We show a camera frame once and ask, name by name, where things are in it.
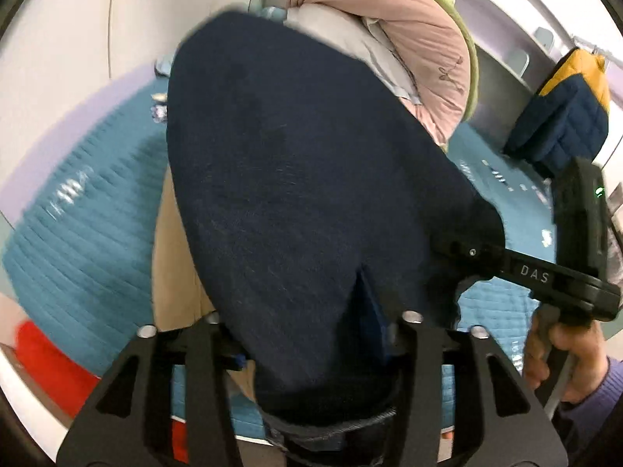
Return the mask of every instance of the blue quilted mattress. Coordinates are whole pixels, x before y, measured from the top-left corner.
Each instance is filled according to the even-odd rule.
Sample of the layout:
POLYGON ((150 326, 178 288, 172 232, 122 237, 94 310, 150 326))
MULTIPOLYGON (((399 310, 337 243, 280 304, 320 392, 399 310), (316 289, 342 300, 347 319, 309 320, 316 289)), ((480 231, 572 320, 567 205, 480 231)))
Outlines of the blue quilted mattress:
MULTIPOLYGON (((24 213, 4 266, 29 317, 76 363, 100 376, 136 329, 153 322, 151 249, 166 167, 164 124, 151 116, 157 79, 100 121, 65 158, 24 213)), ((495 154, 468 125, 457 129, 449 158, 502 215, 507 247, 554 257, 543 185, 495 154)), ((461 328, 483 324, 518 369, 535 303, 528 290, 498 279, 460 298, 461 328)), ((183 371, 173 410, 184 416, 183 371)), ((443 381, 443 426, 452 424, 452 376, 443 381)), ((255 406, 231 400, 239 435, 264 436, 255 406)))

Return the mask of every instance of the pink duvet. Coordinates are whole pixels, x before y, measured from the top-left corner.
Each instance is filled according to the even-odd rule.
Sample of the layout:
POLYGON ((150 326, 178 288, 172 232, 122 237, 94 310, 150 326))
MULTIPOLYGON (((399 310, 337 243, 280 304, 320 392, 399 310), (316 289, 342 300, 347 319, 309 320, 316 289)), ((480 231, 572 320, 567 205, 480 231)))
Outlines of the pink duvet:
POLYGON ((470 88, 467 45, 434 0, 288 0, 289 7, 324 4, 378 19, 415 80, 422 105, 407 105, 442 145, 460 123, 470 88))

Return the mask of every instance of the screw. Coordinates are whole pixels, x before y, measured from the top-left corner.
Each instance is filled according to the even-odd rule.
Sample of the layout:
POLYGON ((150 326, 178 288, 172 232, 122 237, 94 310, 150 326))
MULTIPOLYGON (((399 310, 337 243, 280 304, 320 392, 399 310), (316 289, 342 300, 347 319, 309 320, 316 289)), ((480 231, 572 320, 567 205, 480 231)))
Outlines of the screw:
POLYGON ((206 321, 208 321, 208 323, 210 323, 211 325, 219 324, 220 323, 219 311, 212 311, 210 314, 208 314, 208 316, 206 317, 206 321))
POLYGON ((470 333, 477 339, 488 339, 489 332, 482 325, 475 325, 471 328, 470 333))
POLYGON ((424 318, 420 313, 417 313, 415 311, 404 311, 403 320, 407 323, 422 323, 424 318))
POLYGON ((156 335, 156 333, 158 333, 158 329, 154 325, 145 325, 138 329, 137 335, 141 337, 141 339, 150 339, 156 335))

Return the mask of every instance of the yellow and navy jacket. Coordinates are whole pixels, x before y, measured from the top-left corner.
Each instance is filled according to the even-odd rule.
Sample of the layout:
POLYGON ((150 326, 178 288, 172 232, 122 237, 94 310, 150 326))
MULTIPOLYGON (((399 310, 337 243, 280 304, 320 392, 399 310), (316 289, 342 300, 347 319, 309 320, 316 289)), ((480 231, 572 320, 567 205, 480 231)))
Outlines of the yellow and navy jacket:
POLYGON ((572 157, 594 160, 608 135, 605 58, 572 49, 515 123, 504 152, 555 177, 572 157))

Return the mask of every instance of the metal handle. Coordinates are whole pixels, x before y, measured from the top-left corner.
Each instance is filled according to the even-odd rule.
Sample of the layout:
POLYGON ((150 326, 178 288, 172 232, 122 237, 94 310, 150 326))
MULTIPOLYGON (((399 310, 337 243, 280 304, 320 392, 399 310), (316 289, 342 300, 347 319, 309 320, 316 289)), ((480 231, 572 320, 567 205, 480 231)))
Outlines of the metal handle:
POLYGON ((560 309, 549 304, 538 308, 539 338, 545 345, 544 358, 549 367, 549 377, 535 390, 538 401, 549 419, 552 418, 560 399, 571 380, 577 357, 568 351, 561 351, 551 345, 549 330, 560 320, 560 309))

